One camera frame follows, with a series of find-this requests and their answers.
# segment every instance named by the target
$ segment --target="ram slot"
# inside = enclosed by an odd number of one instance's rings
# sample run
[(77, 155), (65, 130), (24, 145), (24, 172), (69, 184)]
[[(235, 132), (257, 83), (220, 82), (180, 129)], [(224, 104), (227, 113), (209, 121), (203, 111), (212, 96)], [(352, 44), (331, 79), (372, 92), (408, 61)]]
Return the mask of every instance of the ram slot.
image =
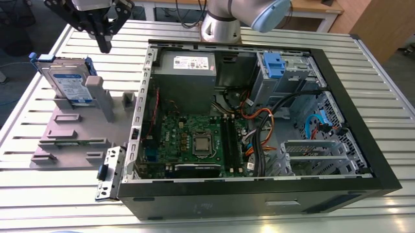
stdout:
[(231, 164), (233, 168), (233, 172), (237, 172), (241, 165), (240, 165), (240, 154), (237, 149), (237, 133), (235, 128), (235, 121), (233, 119), (228, 119), (228, 145), (229, 145), (229, 158)]
[(229, 171), (232, 168), (231, 162), (231, 152), (229, 152), (229, 140), (228, 140), (228, 120), (225, 118), (220, 119), (220, 139), (221, 139), (221, 147), (223, 147), (223, 155), (224, 155), (224, 164), (225, 171)]

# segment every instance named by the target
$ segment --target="red wire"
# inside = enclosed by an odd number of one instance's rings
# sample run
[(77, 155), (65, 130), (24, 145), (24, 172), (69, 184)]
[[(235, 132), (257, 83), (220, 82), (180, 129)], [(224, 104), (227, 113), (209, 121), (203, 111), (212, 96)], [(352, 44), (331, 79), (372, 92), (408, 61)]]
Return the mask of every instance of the red wire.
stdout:
[(148, 130), (148, 133), (147, 133), (147, 135), (145, 135), (145, 137), (144, 137), (143, 139), (145, 139), (145, 138), (149, 136), (151, 131), (152, 131), (152, 129), (153, 129), (155, 119), (156, 119), (156, 115), (157, 115), (157, 107), (159, 107), (160, 88), (157, 88), (157, 93), (156, 93), (156, 95), (157, 95), (156, 107), (155, 107), (155, 110), (153, 110), (153, 115), (152, 115), (152, 117), (151, 117), (149, 130)]

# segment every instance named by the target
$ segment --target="cpu socket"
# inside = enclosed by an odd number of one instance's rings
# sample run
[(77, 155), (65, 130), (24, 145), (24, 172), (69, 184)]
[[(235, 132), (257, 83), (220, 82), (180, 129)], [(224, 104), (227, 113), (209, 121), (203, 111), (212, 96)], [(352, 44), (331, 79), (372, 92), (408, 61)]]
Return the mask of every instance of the cpu socket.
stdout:
[(212, 136), (205, 132), (203, 134), (193, 134), (192, 138), (192, 153), (197, 158), (204, 159), (212, 155)]

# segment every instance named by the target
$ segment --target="green motherboard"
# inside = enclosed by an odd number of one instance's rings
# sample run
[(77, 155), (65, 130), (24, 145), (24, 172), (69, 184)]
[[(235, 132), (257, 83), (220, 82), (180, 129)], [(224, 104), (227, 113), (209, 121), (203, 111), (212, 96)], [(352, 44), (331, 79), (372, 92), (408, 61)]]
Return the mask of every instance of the green motherboard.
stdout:
[[(144, 151), (148, 162), (143, 178), (168, 178), (167, 174), (179, 164), (220, 165), (220, 177), (244, 177), (239, 142), (245, 127), (244, 119), (224, 120), (223, 116), (164, 116), (159, 149)], [(224, 143), (232, 143), (233, 151)]]

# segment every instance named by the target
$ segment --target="side panel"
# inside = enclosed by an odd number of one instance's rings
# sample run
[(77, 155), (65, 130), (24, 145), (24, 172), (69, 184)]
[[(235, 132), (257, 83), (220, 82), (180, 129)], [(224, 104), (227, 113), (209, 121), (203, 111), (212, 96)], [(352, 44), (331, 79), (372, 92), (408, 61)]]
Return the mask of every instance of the side panel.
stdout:
[(121, 198), (140, 220), (329, 212), (368, 193), (295, 192)]

